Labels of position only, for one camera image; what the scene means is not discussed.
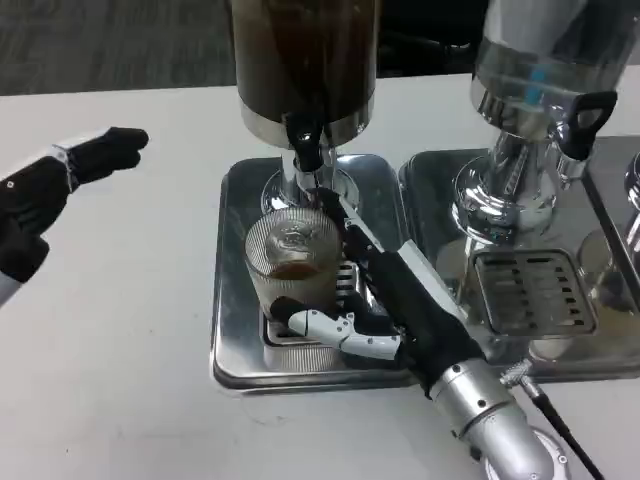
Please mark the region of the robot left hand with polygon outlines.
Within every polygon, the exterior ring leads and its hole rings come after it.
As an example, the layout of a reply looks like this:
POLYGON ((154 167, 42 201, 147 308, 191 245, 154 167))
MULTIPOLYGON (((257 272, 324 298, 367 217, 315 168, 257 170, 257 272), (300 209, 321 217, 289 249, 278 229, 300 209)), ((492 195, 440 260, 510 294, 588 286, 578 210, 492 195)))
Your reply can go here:
POLYGON ((136 167, 149 135, 110 127, 49 151, 1 179, 1 277, 30 280, 49 253, 42 235, 80 186, 136 167))

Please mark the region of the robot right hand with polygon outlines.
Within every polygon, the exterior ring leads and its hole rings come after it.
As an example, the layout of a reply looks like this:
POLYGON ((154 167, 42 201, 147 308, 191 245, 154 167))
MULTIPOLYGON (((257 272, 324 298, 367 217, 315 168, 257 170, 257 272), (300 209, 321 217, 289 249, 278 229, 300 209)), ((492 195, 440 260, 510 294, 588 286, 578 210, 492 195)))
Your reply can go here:
POLYGON ((421 281, 420 275, 429 272, 429 262, 415 251, 411 241, 397 251, 386 250, 343 197, 326 188, 316 189, 314 196, 321 211, 337 227, 346 258, 359 267, 398 338, 358 331, 357 321, 362 316, 355 309, 345 308, 342 315, 335 316, 289 294, 278 296, 270 305, 274 320, 345 353, 399 359, 432 401, 452 375, 462 372, 471 361, 486 364, 486 357, 457 310, 441 306, 433 290, 421 281))

